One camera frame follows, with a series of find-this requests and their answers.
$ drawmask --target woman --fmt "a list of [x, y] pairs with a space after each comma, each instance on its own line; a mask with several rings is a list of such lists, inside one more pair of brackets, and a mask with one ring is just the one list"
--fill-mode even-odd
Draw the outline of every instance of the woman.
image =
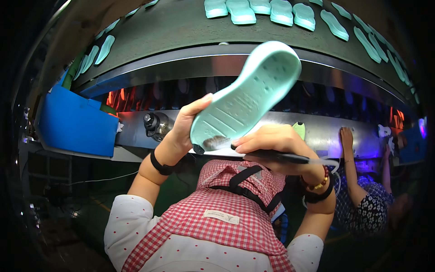
[[[352, 131], [342, 128], [340, 134], [345, 167], [337, 171], [341, 176], [341, 188], [335, 208], [339, 224], [356, 237], [381, 234], [388, 225], [396, 229], [399, 221], [410, 210], [412, 199], [406, 193], [393, 197], [388, 161], [389, 146], [382, 159], [382, 184], [379, 184], [369, 175], [357, 176]], [[335, 190], [338, 190], [339, 183], [339, 179], [336, 178]]]
[[[170, 166], [192, 148], [192, 121], [211, 100], [209, 94], [180, 110], [173, 130], [140, 165], [128, 194], [115, 198], [104, 234], [115, 269], [316, 271], [335, 208], [333, 186], [322, 165], [213, 160], [202, 168], [193, 194], [153, 217], [160, 185]], [[290, 125], [264, 126], [233, 144], [241, 154], [275, 149], [318, 158]], [[287, 248], [271, 224], [285, 175], [301, 175], [306, 197], [313, 202]]]

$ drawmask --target sleeve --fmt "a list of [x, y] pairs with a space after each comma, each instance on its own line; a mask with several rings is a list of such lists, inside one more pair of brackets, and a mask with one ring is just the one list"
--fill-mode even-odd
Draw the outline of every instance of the sleeve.
[[315, 272], [319, 267], [323, 241], [314, 234], [302, 234], [287, 247], [288, 259], [296, 272]]
[[387, 203], [378, 195], [367, 194], [357, 207], [358, 228], [365, 235], [380, 233], [387, 223]]
[[104, 231], [104, 250], [117, 271], [141, 239], [157, 224], [151, 203], [136, 195], [115, 197]]

